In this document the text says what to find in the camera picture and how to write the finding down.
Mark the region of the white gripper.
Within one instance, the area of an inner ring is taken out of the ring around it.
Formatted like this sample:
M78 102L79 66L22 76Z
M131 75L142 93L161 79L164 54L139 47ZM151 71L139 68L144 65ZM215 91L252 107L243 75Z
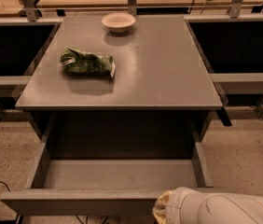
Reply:
M152 209L158 224L198 224L198 212L205 194L188 188L165 191Z

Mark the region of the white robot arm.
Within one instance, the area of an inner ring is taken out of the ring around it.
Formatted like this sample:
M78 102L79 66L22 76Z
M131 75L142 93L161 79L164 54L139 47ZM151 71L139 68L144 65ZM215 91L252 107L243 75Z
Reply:
M159 224L263 224L263 197L178 188L161 194L152 212Z

